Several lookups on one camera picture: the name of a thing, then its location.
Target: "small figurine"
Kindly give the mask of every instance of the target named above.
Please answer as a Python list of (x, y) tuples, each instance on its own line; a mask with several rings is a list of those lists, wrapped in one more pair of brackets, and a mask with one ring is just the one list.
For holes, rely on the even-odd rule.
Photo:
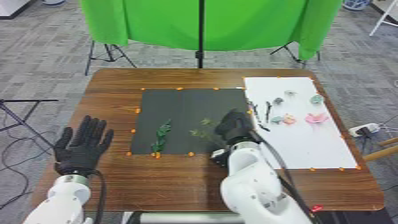
[(282, 122), (282, 117), (281, 117), (281, 116), (277, 116), (277, 117), (273, 117), (273, 118), (270, 119), (270, 123), (273, 123), (273, 124), (281, 124), (281, 122)]
[(272, 102), (272, 103), (273, 103), (273, 105), (281, 105), (282, 101), (284, 101), (284, 100), (282, 100), (282, 98), (281, 98), (281, 97), (277, 97), (277, 98), (273, 99), (273, 102)]
[(307, 114), (307, 117), (305, 117), (305, 121), (311, 124), (323, 123), (327, 119), (329, 119), (329, 117), (327, 117), (325, 113), (321, 113), (318, 115)]
[(291, 91), (291, 90), (286, 90), (286, 91), (284, 91), (284, 94), (286, 94), (288, 96), (295, 96), (297, 92)]
[(293, 117), (293, 115), (289, 115), (289, 114), (286, 114), (284, 115), (284, 118), (282, 118), (282, 123), (284, 124), (288, 124), (288, 125), (291, 125), (291, 124), (295, 124), (295, 117)]
[(311, 104), (314, 104), (314, 105), (321, 104), (323, 103), (323, 96), (321, 95), (314, 95), (311, 97), (309, 101), (311, 101)]

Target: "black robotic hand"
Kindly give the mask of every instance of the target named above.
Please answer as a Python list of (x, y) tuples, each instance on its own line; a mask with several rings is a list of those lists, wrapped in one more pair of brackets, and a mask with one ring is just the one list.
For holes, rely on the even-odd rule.
[(106, 121), (99, 121), (98, 118), (92, 119), (90, 116), (85, 116), (74, 138), (73, 129), (69, 127), (64, 129), (62, 137), (53, 148), (57, 160), (55, 171), (60, 175), (76, 173), (87, 176), (94, 171), (98, 160), (114, 138), (114, 130), (110, 129), (101, 141), (105, 127)]
[(247, 114), (233, 109), (222, 118), (220, 124), (215, 127), (215, 134), (222, 136), (227, 145), (236, 144), (242, 140), (250, 139), (252, 122)]

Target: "green screen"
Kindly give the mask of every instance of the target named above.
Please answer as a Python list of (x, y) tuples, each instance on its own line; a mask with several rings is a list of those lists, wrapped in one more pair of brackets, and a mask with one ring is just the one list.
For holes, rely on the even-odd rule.
[[(128, 39), (197, 50), (199, 0), (80, 0), (92, 39)], [(300, 43), (298, 58), (320, 50), (341, 0), (206, 0), (204, 50)]]

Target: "gray carpet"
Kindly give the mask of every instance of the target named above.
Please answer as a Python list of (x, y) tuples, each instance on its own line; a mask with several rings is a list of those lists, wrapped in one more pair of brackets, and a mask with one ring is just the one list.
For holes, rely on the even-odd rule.
[[(321, 61), (307, 63), (314, 72), (336, 108), (345, 126), (350, 128), (369, 122), (382, 122), (398, 114), (398, 29), (382, 26), (375, 37), (368, 36), (380, 14), (371, 8), (364, 12), (341, 9), (332, 24), (330, 34), (321, 48)], [(37, 109), (30, 124), (39, 131), (58, 133), (67, 124), (90, 76), (83, 77), (89, 51), (89, 34), (76, 0), (62, 7), (50, 8), (39, 2), (11, 21), (0, 21), (0, 93), (5, 99), (55, 98)], [(194, 52), (131, 42), (122, 48), (138, 67), (195, 67)], [(240, 52), (206, 53), (208, 68), (298, 68), (286, 51), (273, 56), (272, 49)], [(119, 60), (114, 64), (94, 62), (99, 67), (128, 67)], [(18, 113), (27, 112), (27, 105), (11, 105)], [(398, 119), (389, 123), (398, 127)], [(12, 135), (30, 136), (23, 128)], [(0, 133), (0, 151), (12, 138)], [(7, 163), (21, 161), (41, 153), (32, 142), (11, 148)], [(30, 189), (37, 183), (48, 156), (27, 162), (18, 170), (28, 175)], [(398, 184), (398, 155), (369, 162), (371, 172), (387, 189)], [(0, 203), (19, 193), (23, 178), (9, 171), (0, 173)], [(30, 211), (30, 196), (25, 196), (2, 210), (3, 224), (19, 223)], [(385, 207), (398, 223), (398, 187), (385, 191)]]

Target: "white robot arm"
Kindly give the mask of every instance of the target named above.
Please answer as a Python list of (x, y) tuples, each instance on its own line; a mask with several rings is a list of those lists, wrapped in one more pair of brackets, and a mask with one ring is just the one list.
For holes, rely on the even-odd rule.
[(220, 192), (227, 208), (240, 214), (245, 224), (311, 224), (298, 204), (282, 192), (256, 142), (234, 144), (227, 164), (229, 176)]
[(32, 211), (23, 224), (92, 224), (83, 220), (83, 204), (90, 198), (89, 180), (80, 175), (64, 175), (53, 183), (48, 198)]

